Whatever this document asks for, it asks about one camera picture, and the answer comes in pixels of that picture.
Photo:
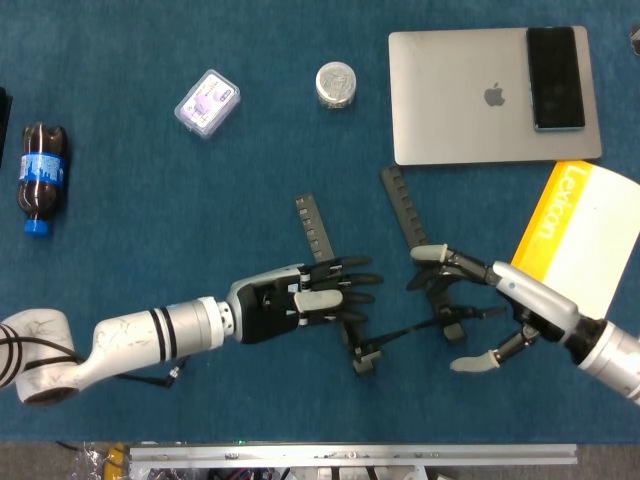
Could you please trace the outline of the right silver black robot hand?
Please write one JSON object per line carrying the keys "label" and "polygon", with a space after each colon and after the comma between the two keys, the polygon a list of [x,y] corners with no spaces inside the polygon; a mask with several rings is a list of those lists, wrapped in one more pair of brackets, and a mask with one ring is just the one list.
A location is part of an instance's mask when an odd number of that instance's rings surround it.
{"label": "right silver black robot hand", "polygon": [[497,369],[539,338],[564,346],[573,362],[580,364],[609,334],[607,321],[583,315],[573,301],[508,263],[487,265],[445,244],[414,247],[410,256],[420,272],[409,282],[409,290],[425,287],[440,294],[461,280],[490,286],[510,303],[520,323],[520,329],[498,347],[452,361],[450,369],[455,372]]}

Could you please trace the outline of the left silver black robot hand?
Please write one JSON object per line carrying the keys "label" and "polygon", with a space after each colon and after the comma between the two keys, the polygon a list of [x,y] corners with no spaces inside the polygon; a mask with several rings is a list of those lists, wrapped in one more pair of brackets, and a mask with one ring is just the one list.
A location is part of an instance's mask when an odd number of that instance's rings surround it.
{"label": "left silver black robot hand", "polygon": [[357,286],[377,285],[375,273],[349,273],[368,265],[367,256],[347,256],[315,264],[293,264],[234,282],[226,302],[234,318],[234,334],[242,344],[258,344],[298,328],[364,322],[356,310],[375,301]]}

